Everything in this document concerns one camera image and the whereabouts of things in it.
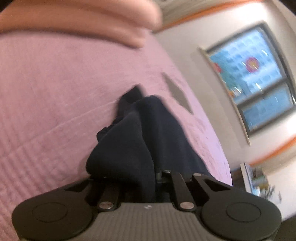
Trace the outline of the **dark framed window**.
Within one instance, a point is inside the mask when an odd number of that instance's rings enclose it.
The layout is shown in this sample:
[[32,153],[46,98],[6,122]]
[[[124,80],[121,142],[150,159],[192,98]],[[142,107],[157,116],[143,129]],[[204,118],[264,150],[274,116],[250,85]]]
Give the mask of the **dark framed window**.
[[206,54],[222,85],[242,94],[230,99],[248,136],[295,111],[295,84],[280,46],[265,22],[208,48]]

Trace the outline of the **folded pink blanket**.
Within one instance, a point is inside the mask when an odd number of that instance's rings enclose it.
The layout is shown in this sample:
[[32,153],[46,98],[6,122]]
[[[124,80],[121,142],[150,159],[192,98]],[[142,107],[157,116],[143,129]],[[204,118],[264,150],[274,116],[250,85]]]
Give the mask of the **folded pink blanket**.
[[1,11],[1,32],[50,31],[104,38],[142,48],[162,27],[154,1],[12,1]]

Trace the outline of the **purple bed cover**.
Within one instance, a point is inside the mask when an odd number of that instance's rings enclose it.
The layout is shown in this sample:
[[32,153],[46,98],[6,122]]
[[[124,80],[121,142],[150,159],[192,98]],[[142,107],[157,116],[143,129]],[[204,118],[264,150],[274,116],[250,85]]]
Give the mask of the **purple bed cover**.
[[[190,114],[171,96],[166,73],[184,92]],[[14,208],[84,178],[97,132],[135,85],[158,95],[219,181],[230,168],[201,104],[166,51],[148,35],[141,49],[45,32],[1,34],[1,240],[17,240]]]

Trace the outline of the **beige orange curtain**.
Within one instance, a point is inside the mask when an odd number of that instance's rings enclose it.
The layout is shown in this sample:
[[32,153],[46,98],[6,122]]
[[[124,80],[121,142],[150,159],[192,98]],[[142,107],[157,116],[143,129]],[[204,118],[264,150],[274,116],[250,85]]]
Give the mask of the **beige orange curtain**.
[[272,151],[265,157],[250,163],[250,166],[261,167],[268,173],[272,173],[277,169],[287,166],[295,161],[295,137],[291,138],[285,144]]
[[156,1],[162,10],[163,25],[154,34],[219,11],[252,3],[253,0],[171,0]]

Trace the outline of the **left beige orange curtain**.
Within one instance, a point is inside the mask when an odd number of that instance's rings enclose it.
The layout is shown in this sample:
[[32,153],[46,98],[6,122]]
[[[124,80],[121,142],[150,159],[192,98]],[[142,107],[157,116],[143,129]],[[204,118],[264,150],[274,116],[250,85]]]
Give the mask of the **left beige orange curtain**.
[[253,0],[171,0],[156,1],[162,10],[163,25],[154,34],[219,11],[252,3]]

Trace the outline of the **tablet with dark screen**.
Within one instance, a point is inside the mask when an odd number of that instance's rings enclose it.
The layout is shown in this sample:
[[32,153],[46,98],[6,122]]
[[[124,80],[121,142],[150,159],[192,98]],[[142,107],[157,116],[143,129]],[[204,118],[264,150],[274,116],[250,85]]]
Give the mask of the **tablet with dark screen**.
[[190,114],[193,114],[191,106],[184,94],[184,92],[171,80],[171,78],[166,74],[162,73],[166,85],[171,93],[171,96],[178,102],[180,106],[186,109]]

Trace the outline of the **right beige orange curtain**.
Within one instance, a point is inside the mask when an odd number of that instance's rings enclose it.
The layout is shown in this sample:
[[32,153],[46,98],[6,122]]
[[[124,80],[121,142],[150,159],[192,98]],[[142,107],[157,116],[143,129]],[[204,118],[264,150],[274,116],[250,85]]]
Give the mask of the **right beige orange curtain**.
[[272,173],[277,169],[287,166],[295,161],[295,137],[291,138],[285,144],[272,151],[265,157],[250,163],[250,166],[261,167],[268,173]]

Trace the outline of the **orange drink bottle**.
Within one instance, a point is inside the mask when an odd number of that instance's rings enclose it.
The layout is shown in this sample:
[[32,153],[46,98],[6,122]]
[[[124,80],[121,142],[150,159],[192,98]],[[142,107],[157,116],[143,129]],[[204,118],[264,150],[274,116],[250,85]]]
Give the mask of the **orange drink bottle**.
[[239,89],[237,87],[232,87],[229,89],[229,94],[232,98],[236,98],[242,94],[242,91],[241,91],[241,89]]

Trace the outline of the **black hoodie with white stripes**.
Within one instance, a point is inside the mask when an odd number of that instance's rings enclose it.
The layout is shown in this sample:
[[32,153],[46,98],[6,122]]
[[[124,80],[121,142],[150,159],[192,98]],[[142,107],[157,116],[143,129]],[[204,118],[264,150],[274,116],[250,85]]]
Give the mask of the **black hoodie with white stripes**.
[[115,180],[125,202],[152,202],[156,198],[155,166],[179,172],[185,180],[209,171],[189,143],[181,125],[154,95],[139,86],[118,101],[116,118],[97,133],[86,171]]

